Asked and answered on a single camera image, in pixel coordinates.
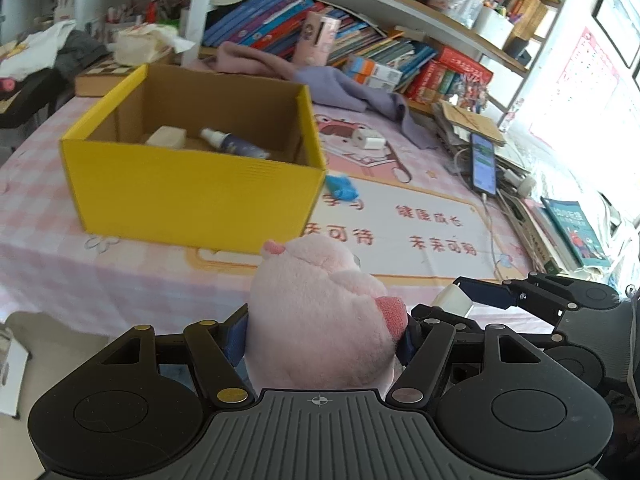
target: plush toy ear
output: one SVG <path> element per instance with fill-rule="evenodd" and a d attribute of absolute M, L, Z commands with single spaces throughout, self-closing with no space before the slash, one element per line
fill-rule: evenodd
<path fill-rule="evenodd" d="M 270 258 L 276 254 L 282 254 L 284 252 L 284 245 L 274 242 L 273 240 L 267 240 L 262 246 L 260 254 L 265 258 Z"/>
<path fill-rule="evenodd" d="M 380 296 L 375 298 L 376 305 L 385 318 L 386 327 L 394 341 L 398 341 L 406 329 L 406 305 L 395 296 Z"/>

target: purple cloth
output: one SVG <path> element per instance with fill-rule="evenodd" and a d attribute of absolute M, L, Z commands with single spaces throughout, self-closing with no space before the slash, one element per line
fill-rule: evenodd
<path fill-rule="evenodd" d="M 361 85 L 330 66 L 305 66 L 296 70 L 292 80 L 308 85 L 311 100 L 316 104 L 356 112 L 364 112 L 371 108 L 387 119 L 399 123 L 401 133 L 418 148 L 424 150 L 438 147 L 435 132 L 430 132 L 415 123 L 404 97 L 400 94 Z"/>

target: pig plush toy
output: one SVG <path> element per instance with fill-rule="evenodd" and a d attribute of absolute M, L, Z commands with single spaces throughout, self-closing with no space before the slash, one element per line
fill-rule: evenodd
<path fill-rule="evenodd" d="M 399 298 L 361 272 L 344 243 L 311 234 L 267 241 L 249 298 L 244 360 L 263 388 L 376 388 L 394 379 L 407 313 Z"/>

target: beige floor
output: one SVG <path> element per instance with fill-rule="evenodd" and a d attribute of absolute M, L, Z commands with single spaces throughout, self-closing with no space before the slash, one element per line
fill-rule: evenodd
<path fill-rule="evenodd" d="M 20 420 L 0 415 L 0 478 L 35 480 L 42 466 L 27 433 L 34 402 L 50 387 L 103 348 L 104 336 L 73 332 L 46 314 L 12 314 L 7 322 L 16 338 L 33 355 L 20 393 Z"/>

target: yellow box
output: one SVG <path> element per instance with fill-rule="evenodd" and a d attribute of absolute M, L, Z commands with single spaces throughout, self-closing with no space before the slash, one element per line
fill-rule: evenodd
<path fill-rule="evenodd" d="M 144 145 L 160 126 L 183 150 Z M 271 152 L 226 155 L 212 128 Z M 326 169 L 308 89 L 270 78 L 141 66 L 88 110 L 61 143 L 67 180 L 91 233 L 257 253 L 299 236 Z"/>

